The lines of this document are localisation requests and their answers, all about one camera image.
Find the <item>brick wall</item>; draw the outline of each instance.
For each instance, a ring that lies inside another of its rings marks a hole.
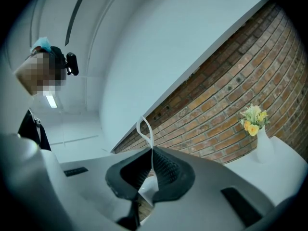
[[[307,56],[283,10],[269,2],[148,117],[155,145],[226,163],[257,145],[240,126],[249,103],[269,114],[269,136],[308,157]],[[141,131],[148,133],[143,123]],[[134,130],[115,153],[146,147]]]

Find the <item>white countertop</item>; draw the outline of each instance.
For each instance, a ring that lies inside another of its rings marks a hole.
[[[261,190],[278,205],[295,195],[308,172],[306,161],[290,146],[272,137],[275,156],[265,164],[259,163],[255,150],[225,166]]]

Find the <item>ceiling light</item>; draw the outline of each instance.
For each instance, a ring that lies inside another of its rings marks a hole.
[[[56,108],[57,107],[57,104],[54,101],[53,96],[46,96],[46,98],[47,98],[48,103],[49,103],[51,108]]]

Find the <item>white ceiling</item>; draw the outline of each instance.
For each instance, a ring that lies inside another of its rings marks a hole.
[[[38,113],[82,113],[97,111],[108,62],[130,17],[147,0],[83,0],[64,46],[72,11],[77,0],[32,0],[12,27],[1,60],[15,70],[29,55],[38,37],[47,36],[64,55],[77,56],[79,75],[68,76],[55,95],[57,109],[45,97],[37,97],[32,109]]]

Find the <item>light blue hair accessory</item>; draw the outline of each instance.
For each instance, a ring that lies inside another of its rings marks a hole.
[[[32,53],[37,46],[40,46],[47,52],[51,52],[51,45],[47,37],[39,38],[30,49],[30,53]]]

